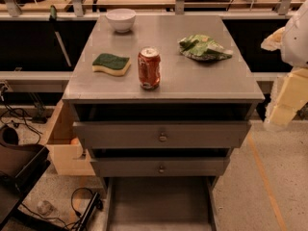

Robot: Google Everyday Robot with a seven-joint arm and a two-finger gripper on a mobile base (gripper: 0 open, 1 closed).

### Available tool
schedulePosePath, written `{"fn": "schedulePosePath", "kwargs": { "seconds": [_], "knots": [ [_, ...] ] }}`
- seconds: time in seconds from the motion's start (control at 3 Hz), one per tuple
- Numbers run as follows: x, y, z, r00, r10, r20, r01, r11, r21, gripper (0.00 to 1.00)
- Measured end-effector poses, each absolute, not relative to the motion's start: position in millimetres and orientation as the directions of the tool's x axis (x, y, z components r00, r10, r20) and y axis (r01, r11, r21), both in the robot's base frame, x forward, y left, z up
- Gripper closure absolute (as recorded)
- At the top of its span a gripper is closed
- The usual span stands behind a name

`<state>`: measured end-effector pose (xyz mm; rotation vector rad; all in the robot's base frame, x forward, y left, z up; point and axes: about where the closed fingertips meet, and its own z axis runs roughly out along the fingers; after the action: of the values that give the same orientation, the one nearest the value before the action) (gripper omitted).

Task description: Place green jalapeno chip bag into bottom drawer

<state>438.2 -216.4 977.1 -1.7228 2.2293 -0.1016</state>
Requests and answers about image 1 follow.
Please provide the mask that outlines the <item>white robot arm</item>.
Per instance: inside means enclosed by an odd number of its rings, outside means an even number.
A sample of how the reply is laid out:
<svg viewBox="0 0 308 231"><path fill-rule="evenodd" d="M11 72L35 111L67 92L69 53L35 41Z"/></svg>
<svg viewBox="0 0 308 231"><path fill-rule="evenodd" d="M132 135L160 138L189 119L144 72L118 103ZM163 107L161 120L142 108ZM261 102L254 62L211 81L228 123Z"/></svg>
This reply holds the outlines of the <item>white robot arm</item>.
<svg viewBox="0 0 308 231"><path fill-rule="evenodd" d="M286 25L261 43L268 51L279 49L281 59L292 71L274 83L267 107L265 126L285 128L308 102L308 1L305 1Z"/></svg>

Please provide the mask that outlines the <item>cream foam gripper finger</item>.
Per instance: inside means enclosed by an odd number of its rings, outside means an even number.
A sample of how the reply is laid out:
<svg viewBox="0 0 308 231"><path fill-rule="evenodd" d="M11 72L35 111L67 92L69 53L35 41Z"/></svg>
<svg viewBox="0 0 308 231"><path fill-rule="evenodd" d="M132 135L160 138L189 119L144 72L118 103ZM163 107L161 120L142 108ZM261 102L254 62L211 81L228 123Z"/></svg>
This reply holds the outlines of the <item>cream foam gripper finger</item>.
<svg viewBox="0 0 308 231"><path fill-rule="evenodd" d="M266 127L287 127L308 102L308 68L294 67L274 81L266 109Z"/></svg>

